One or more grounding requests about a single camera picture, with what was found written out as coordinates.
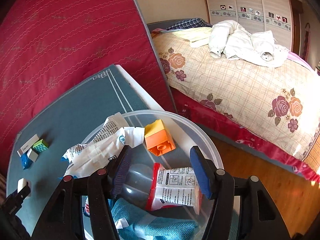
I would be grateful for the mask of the white plastic bag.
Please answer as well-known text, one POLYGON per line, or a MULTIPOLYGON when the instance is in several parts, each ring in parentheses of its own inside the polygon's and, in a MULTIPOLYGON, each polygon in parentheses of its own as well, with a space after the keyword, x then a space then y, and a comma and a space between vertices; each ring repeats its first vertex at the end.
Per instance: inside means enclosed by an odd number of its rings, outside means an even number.
POLYGON ((70 147, 63 158, 69 161, 66 175, 90 176, 116 159, 124 146, 135 148, 144 142, 144 128, 130 127, 120 113, 109 116, 95 137, 86 144, 70 147))

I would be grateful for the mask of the red white snack packet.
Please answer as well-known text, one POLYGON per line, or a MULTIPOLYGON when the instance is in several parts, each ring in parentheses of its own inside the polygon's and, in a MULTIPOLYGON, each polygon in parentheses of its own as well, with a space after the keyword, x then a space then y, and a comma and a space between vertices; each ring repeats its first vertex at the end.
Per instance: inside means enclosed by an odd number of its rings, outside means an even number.
POLYGON ((166 169, 162 164, 154 163, 151 189, 145 205, 146 210, 155 211, 174 206, 188 206, 199 215, 201 203, 202 192, 193 168, 166 169))

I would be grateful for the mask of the orange toy brick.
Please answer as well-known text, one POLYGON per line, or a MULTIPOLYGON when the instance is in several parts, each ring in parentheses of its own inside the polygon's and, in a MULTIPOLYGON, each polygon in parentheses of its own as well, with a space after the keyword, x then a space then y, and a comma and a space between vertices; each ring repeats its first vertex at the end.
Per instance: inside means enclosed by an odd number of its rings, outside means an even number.
POLYGON ((169 130, 161 119, 145 126, 144 138, 146 148, 158 157, 176 148, 169 130))

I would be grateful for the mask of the white sponge block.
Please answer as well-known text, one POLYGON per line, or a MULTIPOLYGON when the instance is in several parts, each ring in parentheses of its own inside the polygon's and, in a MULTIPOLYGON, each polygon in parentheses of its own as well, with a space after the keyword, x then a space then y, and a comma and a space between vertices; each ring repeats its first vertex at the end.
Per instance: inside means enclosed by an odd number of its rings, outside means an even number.
POLYGON ((31 188, 31 182, 25 178, 21 178, 17 182, 17 192, 20 192, 25 186, 28 186, 29 188, 31 188))

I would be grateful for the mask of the blue cracker snack packet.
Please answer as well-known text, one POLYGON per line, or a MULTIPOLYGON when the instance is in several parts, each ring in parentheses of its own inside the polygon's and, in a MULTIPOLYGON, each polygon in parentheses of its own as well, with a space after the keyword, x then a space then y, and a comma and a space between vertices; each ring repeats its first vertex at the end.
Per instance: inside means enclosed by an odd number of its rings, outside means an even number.
POLYGON ((90 217, 88 197, 86 197, 85 205, 83 207, 83 212, 86 217, 90 217))

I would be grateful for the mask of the teal cloth pouch with ribbon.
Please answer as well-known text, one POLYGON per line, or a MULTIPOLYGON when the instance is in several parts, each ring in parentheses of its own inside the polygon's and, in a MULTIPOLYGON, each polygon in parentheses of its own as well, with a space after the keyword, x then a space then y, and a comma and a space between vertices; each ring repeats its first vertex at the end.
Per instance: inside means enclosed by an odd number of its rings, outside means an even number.
POLYGON ((123 198, 108 204, 120 239, 193 239, 198 231, 192 219, 157 217, 123 198))

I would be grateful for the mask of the blue foil snack packet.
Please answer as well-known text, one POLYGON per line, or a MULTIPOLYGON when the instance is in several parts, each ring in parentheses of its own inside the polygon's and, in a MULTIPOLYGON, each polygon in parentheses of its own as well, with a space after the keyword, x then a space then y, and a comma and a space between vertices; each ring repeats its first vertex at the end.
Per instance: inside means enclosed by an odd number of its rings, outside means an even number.
POLYGON ((21 156, 21 164, 22 164, 23 170, 28 169, 31 166, 32 163, 33 162, 29 159, 29 157, 27 156, 27 153, 24 153, 21 156))

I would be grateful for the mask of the blue and grey box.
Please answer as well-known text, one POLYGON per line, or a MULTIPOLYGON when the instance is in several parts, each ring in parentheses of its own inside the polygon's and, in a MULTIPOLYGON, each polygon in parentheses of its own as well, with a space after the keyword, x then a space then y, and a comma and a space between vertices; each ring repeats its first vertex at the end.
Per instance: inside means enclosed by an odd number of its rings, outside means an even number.
POLYGON ((39 136, 35 134, 17 150, 18 155, 21 157, 30 148, 32 148, 33 144, 35 144, 37 141, 39 141, 39 136))

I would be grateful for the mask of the green dotted block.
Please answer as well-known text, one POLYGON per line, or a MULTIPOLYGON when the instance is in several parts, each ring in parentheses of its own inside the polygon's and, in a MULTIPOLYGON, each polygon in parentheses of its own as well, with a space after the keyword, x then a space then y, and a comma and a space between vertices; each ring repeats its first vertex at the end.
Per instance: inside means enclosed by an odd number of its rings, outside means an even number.
POLYGON ((36 152, 37 154, 47 150, 48 148, 49 148, 49 145, 44 139, 37 141, 32 146, 33 151, 36 152))

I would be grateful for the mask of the white zigzag pattern block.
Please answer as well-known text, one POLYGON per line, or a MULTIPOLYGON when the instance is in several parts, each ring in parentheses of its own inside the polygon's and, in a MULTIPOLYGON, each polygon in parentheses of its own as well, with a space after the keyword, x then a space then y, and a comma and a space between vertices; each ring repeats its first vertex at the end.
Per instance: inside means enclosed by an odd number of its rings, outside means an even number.
POLYGON ((38 156, 39 155, 32 148, 30 148, 27 152, 28 159, 30 159, 33 163, 37 160, 38 156))

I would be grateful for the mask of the clear plastic bowl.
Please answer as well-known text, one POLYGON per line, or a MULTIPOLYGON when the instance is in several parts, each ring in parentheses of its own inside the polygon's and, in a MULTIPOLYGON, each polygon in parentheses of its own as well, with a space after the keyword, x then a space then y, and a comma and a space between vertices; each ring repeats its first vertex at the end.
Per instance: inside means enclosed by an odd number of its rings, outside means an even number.
MULTIPOLYGON (((142 144, 134 148, 134 157, 129 169, 121 198, 127 202, 144 209, 149 197, 152 182, 152 169, 154 163, 160 163, 166 169, 191 167, 189 154, 193 146, 199 146, 203 155, 211 159, 216 167, 222 168, 220 155, 208 135, 190 120, 174 113, 141 110, 123 114, 129 126, 143 127, 161 119, 169 130, 176 148, 162 156, 155 156, 142 144)), ((193 239, 201 239, 207 225, 207 220, 213 202, 202 197, 200 214, 197 215, 192 207, 174 206, 153 211, 160 217, 176 219, 192 219, 198 224, 198 231, 193 239)))

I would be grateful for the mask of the teal table mat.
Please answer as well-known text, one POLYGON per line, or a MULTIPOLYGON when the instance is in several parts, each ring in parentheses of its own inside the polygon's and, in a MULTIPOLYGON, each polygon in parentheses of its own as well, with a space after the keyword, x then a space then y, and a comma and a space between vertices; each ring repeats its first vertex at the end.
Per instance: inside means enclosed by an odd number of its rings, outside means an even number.
POLYGON ((63 94, 25 126, 17 135, 15 150, 35 134, 49 144, 26 170, 16 152, 9 162, 7 193, 21 178, 31 182, 31 196, 17 213, 29 233, 67 169, 69 162, 62 159, 67 149, 90 142, 112 114, 141 110, 167 112, 125 70, 110 66, 63 94))

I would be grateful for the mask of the floral plaid bed cover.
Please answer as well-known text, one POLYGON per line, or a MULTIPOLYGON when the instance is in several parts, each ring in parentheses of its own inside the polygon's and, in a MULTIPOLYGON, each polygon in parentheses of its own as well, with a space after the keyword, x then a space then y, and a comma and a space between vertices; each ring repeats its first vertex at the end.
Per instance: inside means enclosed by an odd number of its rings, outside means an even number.
POLYGON ((319 165, 319 76, 286 60, 278 68, 215 59, 176 33, 152 38, 169 85, 287 154, 319 165))

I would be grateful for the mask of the white crumpled blanket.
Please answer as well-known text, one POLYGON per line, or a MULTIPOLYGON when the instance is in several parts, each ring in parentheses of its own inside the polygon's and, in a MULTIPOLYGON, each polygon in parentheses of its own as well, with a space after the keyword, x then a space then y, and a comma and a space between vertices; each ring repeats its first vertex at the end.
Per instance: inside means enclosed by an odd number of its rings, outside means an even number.
POLYGON ((221 21, 212 27, 178 30, 174 35, 189 41, 192 48, 207 46, 215 59, 241 59, 268 68, 282 66, 290 52, 276 44, 272 31, 251 34, 234 20, 221 21))

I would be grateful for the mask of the red quilted mattress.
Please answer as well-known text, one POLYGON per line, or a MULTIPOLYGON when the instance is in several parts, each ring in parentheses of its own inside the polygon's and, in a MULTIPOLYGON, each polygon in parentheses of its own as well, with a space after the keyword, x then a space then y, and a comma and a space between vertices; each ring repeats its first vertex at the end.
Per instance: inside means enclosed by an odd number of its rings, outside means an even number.
POLYGON ((111 64, 175 111, 135 0, 17 0, 1 23, 1 173, 36 114, 111 64))

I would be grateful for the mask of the blue checked pillow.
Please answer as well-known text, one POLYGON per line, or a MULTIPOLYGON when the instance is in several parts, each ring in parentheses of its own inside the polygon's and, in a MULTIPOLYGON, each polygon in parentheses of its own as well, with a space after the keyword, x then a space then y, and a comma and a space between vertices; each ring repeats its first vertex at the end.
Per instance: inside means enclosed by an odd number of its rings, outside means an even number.
POLYGON ((190 28, 200 28, 200 27, 212 27, 213 25, 206 22, 201 18, 190 18, 186 20, 178 21, 171 26, 167 27, 166 30, 178 30, 178 29, 190 29, 190 28))

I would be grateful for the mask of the wardrobe with sliding doors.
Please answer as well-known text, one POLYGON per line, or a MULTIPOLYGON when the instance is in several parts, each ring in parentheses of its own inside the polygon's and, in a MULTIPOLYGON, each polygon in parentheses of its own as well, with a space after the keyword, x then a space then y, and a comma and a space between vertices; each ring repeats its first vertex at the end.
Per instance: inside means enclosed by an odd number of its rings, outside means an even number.
POLYGON ((211 24, 234 20, 248 32, 272 31, 276 41, 300 51, 300 2, 296 0, 206 0, 211 24))

